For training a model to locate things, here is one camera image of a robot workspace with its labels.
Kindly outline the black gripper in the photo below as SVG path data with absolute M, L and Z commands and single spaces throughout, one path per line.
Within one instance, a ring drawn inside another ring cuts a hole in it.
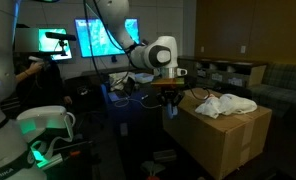
M 156 98 L 160 104 L 166 106 L 168 104 L 177 106 L 183 99 L 185 93 L 178 89 L 162 88 L 156 95 Z

